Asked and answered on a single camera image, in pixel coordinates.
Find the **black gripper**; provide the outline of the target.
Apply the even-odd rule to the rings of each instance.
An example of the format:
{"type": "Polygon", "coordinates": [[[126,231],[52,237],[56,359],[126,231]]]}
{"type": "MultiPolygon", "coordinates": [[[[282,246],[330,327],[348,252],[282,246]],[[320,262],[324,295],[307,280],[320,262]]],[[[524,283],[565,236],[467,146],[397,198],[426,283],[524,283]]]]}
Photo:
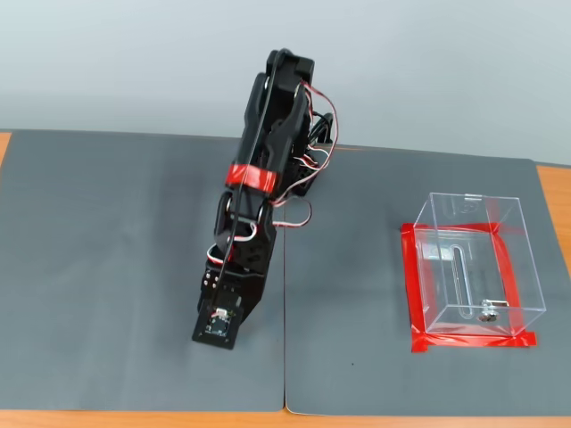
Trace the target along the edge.
{"type": "Polygon", "coordinates": [[[261,300],[266,275],[243,270],[236,263],[231,263],[223,276],[219,275],[220,270],[220,264],[206,262],[197,310],[205,300],[221,303],[224,298],[229,298],[231,307],[239,306],[243,310],[242,320],[245,321],[261,300]]]}

